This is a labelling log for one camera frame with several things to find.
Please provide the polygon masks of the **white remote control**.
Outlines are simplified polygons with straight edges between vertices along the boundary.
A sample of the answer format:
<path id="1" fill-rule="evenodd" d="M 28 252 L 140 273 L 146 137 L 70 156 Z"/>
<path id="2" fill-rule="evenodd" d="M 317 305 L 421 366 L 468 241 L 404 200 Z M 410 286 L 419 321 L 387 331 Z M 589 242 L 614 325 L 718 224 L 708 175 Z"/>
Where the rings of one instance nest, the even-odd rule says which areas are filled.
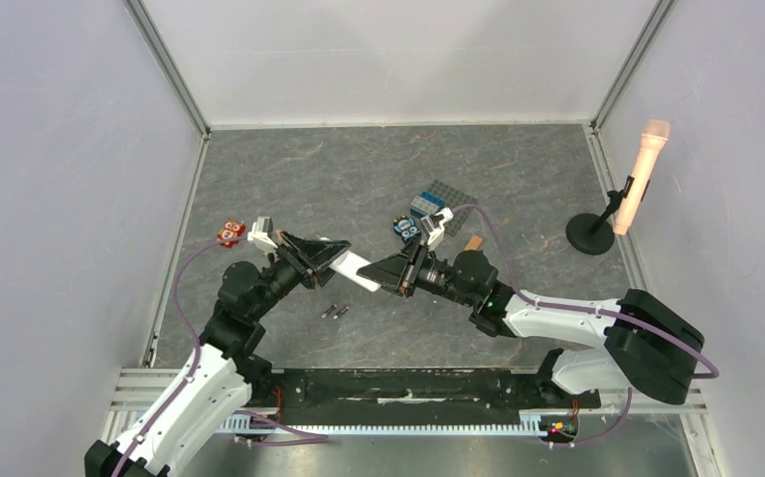
<path id="1" fill-rule="evenodd" d="M 366 291 L 374 293 L 379 291 L 381 286 L 370 279 L 359 276 L 358 274 L 360 268 L 363 268 L 369 264 L 370 262 L 368 260 L 348 250 L 336 258 L 329 265 L 329 268 L 334 270 L 337 274 L 364 288 Z"/>

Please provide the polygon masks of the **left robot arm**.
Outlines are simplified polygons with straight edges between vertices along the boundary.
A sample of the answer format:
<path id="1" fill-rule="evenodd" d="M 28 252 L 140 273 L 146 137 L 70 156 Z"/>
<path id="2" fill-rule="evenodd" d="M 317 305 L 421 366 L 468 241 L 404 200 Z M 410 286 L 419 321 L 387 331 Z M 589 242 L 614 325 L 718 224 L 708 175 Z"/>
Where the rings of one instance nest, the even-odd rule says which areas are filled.
<path id="1" fill-rule="evenodd" d="M 261 318 L 297 286 L 325 285 L 331 264 L 351 247 L 345 239 L 278 238 L 268 265 L 242 260 L 226 268 L 211 318 L 191 335 L 188 361 L 134 424 L 88 449 L 85 475 L 178 476 L 235 411 L 270 399 L 272 365 L 255 353 Z"/>

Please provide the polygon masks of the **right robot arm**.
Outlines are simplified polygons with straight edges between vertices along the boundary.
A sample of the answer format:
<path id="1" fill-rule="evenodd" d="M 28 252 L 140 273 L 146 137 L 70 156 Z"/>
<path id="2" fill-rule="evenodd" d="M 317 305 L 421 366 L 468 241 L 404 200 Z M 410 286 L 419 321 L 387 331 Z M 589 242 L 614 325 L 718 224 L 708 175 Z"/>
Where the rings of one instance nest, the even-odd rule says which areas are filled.
<path id="1" fill-rule="evenodd" d="M 543 360 L 535 393 L 548 405 L 587 391 L 627 388 L 678 405 L 696 377 L 703 335 L 646 290 L 599 301 L 526 295 L 501 281 L 481 251 L 464 250 L 448 261 L 415 239 L 357 274 L 402 297 L 420 289 L 467 306 L 470 322 L 491 337 L 581 345 L 579 351 L 551 351 Z"/>

